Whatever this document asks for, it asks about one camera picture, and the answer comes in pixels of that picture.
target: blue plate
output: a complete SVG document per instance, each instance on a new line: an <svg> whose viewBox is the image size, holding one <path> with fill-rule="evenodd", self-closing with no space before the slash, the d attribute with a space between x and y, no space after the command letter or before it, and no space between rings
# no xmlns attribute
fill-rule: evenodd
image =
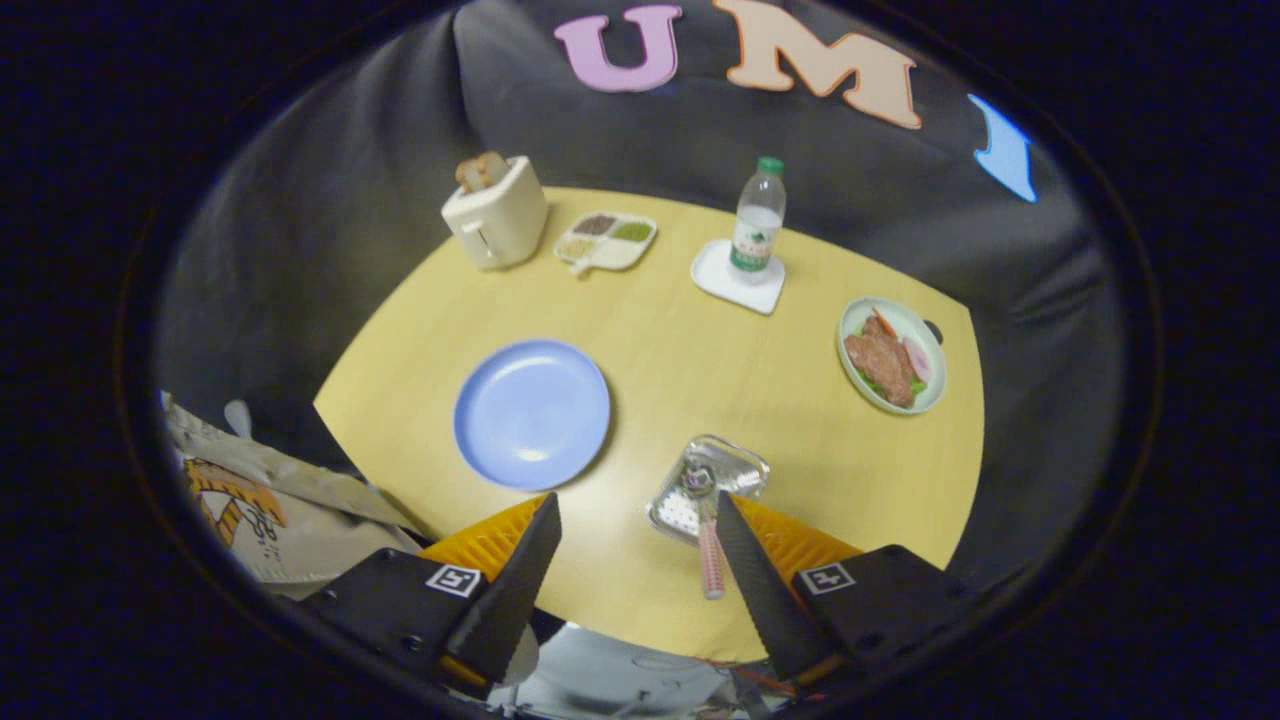
<svg viewBox="0 0 1280 720"><path fill-rule="evenodd" d="M604 443L609 388L590 357L554 340L490 355L462 384L453 437L472 470L539 492L573 479Z"/></svg>

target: pink handle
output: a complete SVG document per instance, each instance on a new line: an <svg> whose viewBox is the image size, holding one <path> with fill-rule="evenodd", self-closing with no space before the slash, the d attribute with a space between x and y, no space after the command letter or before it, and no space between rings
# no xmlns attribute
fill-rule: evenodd
<svg viewBox="0 0 1280 720"><path fill-rule="evenodd" d="M716 520L698 528L698 553L703 559L703 596L707 600L724 597L724 575L721 569L719 539L716 538Z"/></svg>

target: silver tray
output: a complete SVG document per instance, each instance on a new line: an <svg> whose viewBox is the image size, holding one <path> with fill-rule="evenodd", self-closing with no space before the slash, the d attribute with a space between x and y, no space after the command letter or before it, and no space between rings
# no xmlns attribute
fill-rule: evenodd
<svg viewBox="0 0 1280 720"><path fill-rule="evenodd" d="M644 512L658 530L696 546L698 507L680 489L680 477L691 462L712 471L716 489L750 498L764 489L769 465L759 455L716 436L698 436L689 441Z"/></svg>

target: bottle label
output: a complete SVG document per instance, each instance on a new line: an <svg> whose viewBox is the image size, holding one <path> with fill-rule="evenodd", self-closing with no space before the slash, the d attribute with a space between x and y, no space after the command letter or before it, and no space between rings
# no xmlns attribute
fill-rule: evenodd
<svg viewBox="0 0 1280 720"><path fill-rule="evenodd" d="M733 249L728 254L730 263L749 273L758 273L767 268L778 229L760 228L739 218L737 224L733 225Z"/></svg>

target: letter m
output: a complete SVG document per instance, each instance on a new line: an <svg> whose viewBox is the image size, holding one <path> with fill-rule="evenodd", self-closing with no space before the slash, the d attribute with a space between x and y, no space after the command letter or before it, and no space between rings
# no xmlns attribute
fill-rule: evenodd
<svg viewBox="0 0 1280 720"><path fill-rule="evenodd" d="M920 117L911 109L910 70L915 60L854 32L823 45L786 10L755 0L712 4L737 20L741 61L728 70L733 85L777 92L791 90L795 79L778 68L778 56L786 55L814 95L826 97L858 73L854 88L844 94L845 102L904 128L920 127Z"/></svg>

